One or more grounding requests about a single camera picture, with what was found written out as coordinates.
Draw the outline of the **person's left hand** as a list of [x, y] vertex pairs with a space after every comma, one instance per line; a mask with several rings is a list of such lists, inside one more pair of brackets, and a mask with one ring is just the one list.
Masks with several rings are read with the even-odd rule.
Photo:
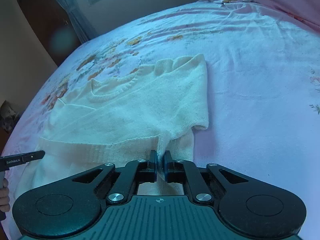
[[0, 210], [2, 212], [10, 211], [10, 198], [9, 198], [9, 182], [6, 178], [3, 179], [2, 188], [0, 189]]

